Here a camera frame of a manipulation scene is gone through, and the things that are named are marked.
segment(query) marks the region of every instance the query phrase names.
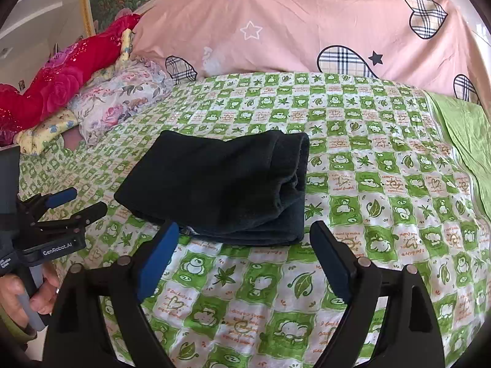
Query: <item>star print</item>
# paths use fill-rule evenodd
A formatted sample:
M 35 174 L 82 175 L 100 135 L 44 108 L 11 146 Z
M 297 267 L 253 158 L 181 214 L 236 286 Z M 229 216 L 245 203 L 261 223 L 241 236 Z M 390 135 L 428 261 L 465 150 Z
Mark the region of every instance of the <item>star print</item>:
M 244 33 L 244 40 L 256 39 L 259 40 L 259 32 L 263 30 L 261 26 L 254 26 L 254 23 L 249 21 L 246 27 L 241 28 L 241 32 Z
M 373 62 L 373 66 L 375 66 L 376 64 L 381 64 L 383 65 L 384 63 L 382 62 L 382 57 L 384 55 L 383 54 L 377 54 L 375 51 L 373 51 L 373 54 L 371 57 L 368 57 L 372 62 Z

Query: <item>gray handle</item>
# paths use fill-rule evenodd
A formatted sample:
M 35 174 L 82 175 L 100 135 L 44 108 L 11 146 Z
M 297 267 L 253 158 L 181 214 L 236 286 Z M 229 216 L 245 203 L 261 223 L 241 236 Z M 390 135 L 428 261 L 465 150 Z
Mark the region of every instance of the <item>gray handle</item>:
M 36 265 L 36 267 L 31 267 L 30 268 L 31 274 L 34 279 L 34 283 L 36 284 L 36 287 L 39 289 L 41 285 L 43 284 L 43 266 L 42 265 Z M 45 323 L 39 316 L 39 313 L 35 312 L 33 309 L 31 309 L 29 305 L 29 295 L 27 292 L 24 292 L 22 295 L 18 295 L 17 299 L 19 300 L 22 308 L 24 309 L 25 313 L 27 314 L 29 318 L 29 325 L 36 331 L 40 332 L 44 328 L 46 328 Z

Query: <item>green checkered bedsheet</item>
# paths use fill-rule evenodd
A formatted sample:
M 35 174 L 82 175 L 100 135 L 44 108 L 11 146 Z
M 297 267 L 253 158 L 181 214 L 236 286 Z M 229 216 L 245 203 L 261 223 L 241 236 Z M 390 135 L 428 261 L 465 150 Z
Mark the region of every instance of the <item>green checkered bedsheet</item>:
M 309 244 L 309 226 L 317 220 L 380 267 L 418 268 L 447 363 L 455 361 L 490 304 L 490 229 L 473 196 L 475 184 L 421 90 L 323 73 L 187 83 L 93 148 L 72 153 L 60 137 L 40 157 L 23 157 L 21 193 L 76 187 L 79 197 L 48 219 L 106 202 L 107 216 L 87 231 L 87 249 L 60 259 L 57 268 L 64 275 L 72 263 L 106 266 L 156 233 L 113 195 L 162 130 L 228 140 L 269 129 L 310 137 L 305 237 L 290 247 L 256 248 L 182 235 L 155 294 L 143 303 L 174 364 L 300 368 L 316 362 L 345 309 Z M 129 361 L 111 302 L 102 304 L 115 350 Z M 381 299 L 360 361 L 371 355 L 384 307 Z

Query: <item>bed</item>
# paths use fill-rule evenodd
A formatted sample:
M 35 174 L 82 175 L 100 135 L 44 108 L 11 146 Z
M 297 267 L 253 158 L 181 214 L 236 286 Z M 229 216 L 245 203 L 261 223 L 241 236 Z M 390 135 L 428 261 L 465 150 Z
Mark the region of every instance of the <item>bed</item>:
M 180 0 L 152 0 L 135 29 L 133 54 L 166 67 L 177 83 L 170 97 L 115 126 L 94 147 L 72 152 L 58 137 L 39 157 L 23 157 L 23 197 L 70 186 L 79 190 L 76 201 L 47 219 L 98 201 L 109 207 L 105 219 L 87 231 L 87 249 L 57 262 L 60 274 L 73 263 L 109 265 L 156 233 L 156 226 L 132 216 L 113 195 L 162 130 L 224 140 L 269 129 L 305 131 L 311 149 L 304 240 L 290 247 L 244 248 L 183 233 L 155 294 L 142 305 L 163 348 L 181 367 L 313 366 L 345 308 L 308 241 L 310 224 L 323 220 L 355 254 L 379 266 L 416 265 L 452 365 L 491 306 L 489 80 L 458 11 L 448 0 L 431 0 L 431 9 L 447 16 L 425 38 L 412 26 L 419 22 L 411 22 L 411 3 L 398 0 L 409 11 L 394 18 L 400 19 L 398 30 L 380 43 L 397 51 L 394 40 L 416 41 L 405 60 L 391 62 L 380 57 L 381 50 L 352 45 L 365 42 L 370 28 L 363 28 L 361 38 L 349 27 L 326 39 L 319 29 L 299 39 L 285 31 L 272 44 L 254 18 L 232 14 L 226 23 L 241 37 L 236 48 L 224 29 L 203 26 L 219 19 L 206 1 L 186 0 L 183 7 Z M 231 1 L 221 13 L 240 13 L 240 5 L 252 13 L 250 1 L 256 0 Z M 159 21 L 195 18 L 198 5 L 210 9 L 207 17 Z M 274 20 L 259 5 L 253 8 L 266 23 Z M 297 9 L 288 20 L 316 23 L 299 17 Z M 362 23 L 361 15 L 357 20 Z M 377 43 L 379 35 L 372 35 Z M 292 40 L 314 42 L 289 53 Z M 248 41 L 261 48 L 248 47 Z M 223 48 L 231 51 L 230 59 L 214 55 L 223 55 Z M 458 54 L 448 53 L 452 48 Z M 202 262 L 199 270 L 189 270 L 193 259 Z M 110 300 L 102 306 L 114 349 L 130 361 Z M 360 362 L 371 356 L 384 307 L 381 300 Z
M 176 86 L 171 97 L 114 127 L 95 147 L 72 153 L 61 138 L 53 141 L 39 158 L 21 162 L 21 190 L 27 197 L 76 187 L 77 200 L 50 219 L 97 201 L 109 206 L 87 232 L 87 249 L 58 262 L 63 275 L 72 263 L 111 264 L 156 233 L 113 194 L 162 130 L 225 140 L 274 128 L 305 131 L 311 148 L 304 240 L 250 248 L 182 235 L 154 296 L 143 303 L 161 344 L 176 366 L 225 365 L 226 356 L 232 366 L 314 364 L 345 308 L 309 245 L 310 224 L 323 220 L 356 255 L 383 267 L 418 267 L 451 364 L 490 305 L 491 230 L 487 193 L 479 193 L 463 168 L 437 121 L 435 100 L 416 88 L 349 75 L 207 78 Z M 202 269 L 190 270 L 196 261 Z M 268 286 L 261 283 L 266 278 Z M 102 304 L 115 349 L 128 361 L 110 300 Z M 383 307 L 381 301 L 362 360 L 373 350 Z

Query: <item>black towel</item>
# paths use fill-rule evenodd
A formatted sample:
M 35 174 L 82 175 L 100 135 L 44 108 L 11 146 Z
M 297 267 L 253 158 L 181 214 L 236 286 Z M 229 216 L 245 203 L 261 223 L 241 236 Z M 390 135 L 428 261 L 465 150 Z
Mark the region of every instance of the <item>black towel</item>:
M 308 150 L 304 133 L 225 142 L 163 131 L 114 197 L 137 217 L 171 219 L 210 241 L 287 245 L 303 237 Z

